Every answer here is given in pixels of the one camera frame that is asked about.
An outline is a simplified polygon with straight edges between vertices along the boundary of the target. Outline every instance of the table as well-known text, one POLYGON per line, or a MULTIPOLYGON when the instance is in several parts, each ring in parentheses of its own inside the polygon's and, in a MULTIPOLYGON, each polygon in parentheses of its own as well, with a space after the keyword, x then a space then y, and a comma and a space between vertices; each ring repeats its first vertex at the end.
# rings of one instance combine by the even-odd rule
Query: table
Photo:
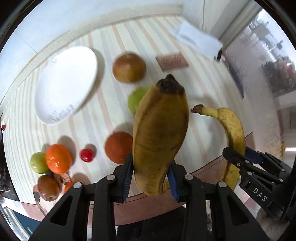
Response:
MULTIPOLYGON (((184 86, 189 108, 196 104, 228 107, 242 121, 245 135, 252 131, 240 93, 224 63, 201 56, 169 34, 182 21, 179 16, 129 20, 96 29, 66 45, 63 49, 73 46, 93 49, 99 69, 85 103, 75 115, 58 125, 42 124, 34 110, 38 77, 55 54, 32 71, 9 101, 1 119, 6 124, 3 137, 7 165, 21 202, 35 204, 32 188, 40 175, 29 167, 31 155, 54 143, 65 145, 74 157, 69 171, 73 181, 95 183, 112 173, 116 164, 105 155, 104 142, 115 130, 132 134, 134 116, 127 108, 128 95, 139 86, 151 86, 167 74, 184 86), (139 83, 123 84, 113 77, 112 63, 125 51, 137 53, 146 62, 147 73, 139 83), (155 56, 178 52, 182 52, 189 67, 162 72, 155 56), (88 144, 96 147, 96 157, 91 163, 84 163, 79 151, 88 144)), ((226 146, 224 130, 217 120, 190 113, 187 135, 175 161, 191 173, 219 157, 226 146)), ((140 193, 133 179, 129 196, 140 193)))

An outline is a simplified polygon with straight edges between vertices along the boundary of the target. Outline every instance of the yellow banana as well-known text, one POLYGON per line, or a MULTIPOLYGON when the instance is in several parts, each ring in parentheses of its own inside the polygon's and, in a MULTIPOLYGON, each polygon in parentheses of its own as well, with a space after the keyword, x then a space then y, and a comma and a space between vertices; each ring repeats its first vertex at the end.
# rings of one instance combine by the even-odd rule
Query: yellow banana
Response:
MULTIPOLYGON (((245 155, 246 142, 244 138, 244 130, 239 118, 232 110, 228 108, 212 109, 205 107, 202 104, 198 104, 191 109, 191 112, 218 119, 225 129, 228 145, 241 155, 245 155)), ((238 179, 239 169, 227 162, 221 180, 226 182, 228 186, 234 190, 238 179)))
POLYGON ((143 96, 133 126, 133 164, 138 187, 151 196, 168 189, 165 176, 188 127, 184 88, 169 74, 143 96))

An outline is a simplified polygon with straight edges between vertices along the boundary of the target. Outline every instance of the red cherry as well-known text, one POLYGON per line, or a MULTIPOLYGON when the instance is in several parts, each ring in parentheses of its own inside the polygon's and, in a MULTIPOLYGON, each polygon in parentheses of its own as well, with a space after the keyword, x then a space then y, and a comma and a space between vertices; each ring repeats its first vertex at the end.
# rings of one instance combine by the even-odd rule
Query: red cherry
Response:
POLYGON ((84 162, 91 162, 94 158, 93 150, 91 150, 89 148, 82 149, 80 152, 80 158, 84 162))

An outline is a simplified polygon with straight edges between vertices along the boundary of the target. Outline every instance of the orange fruit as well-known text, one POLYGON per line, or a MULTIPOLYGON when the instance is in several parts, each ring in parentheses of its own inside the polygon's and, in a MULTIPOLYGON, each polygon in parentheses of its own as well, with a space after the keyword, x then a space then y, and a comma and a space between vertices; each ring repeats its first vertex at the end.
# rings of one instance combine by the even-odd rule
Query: orange fruit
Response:
POLYGON ((66 173, 72 165, 70 152, 62 144, 54 144, 46 150, 46 164, 55 174, 66 173))
POLYGON ((128 153, 133 152, 133 137, 126 132, 114 132, 105 143, 107 157, 117 163, 123 164, 128 153))
POLYGON ((72 187, 72 185, 74 184, 75 182, 70 182, 70 183, 67 183, 67 185, 65 186, 65 189, 64 189, 64 191, 63 191, 63 194, 65 194, 66 193, 66 191, 68 191, 69 190, 69 188, 70 187, 72 187))

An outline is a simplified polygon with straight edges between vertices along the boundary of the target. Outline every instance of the oval plate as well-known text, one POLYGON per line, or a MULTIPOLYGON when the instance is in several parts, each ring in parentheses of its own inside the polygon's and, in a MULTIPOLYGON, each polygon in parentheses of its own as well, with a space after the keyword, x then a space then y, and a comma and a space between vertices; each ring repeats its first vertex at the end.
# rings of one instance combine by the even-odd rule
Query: oval plate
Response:
POLYGON ((73 47, 58 54, 44 69, 35 92, 35 111, 46 125, 71 117, 89 94, 98 70, 95 53, 73 47))

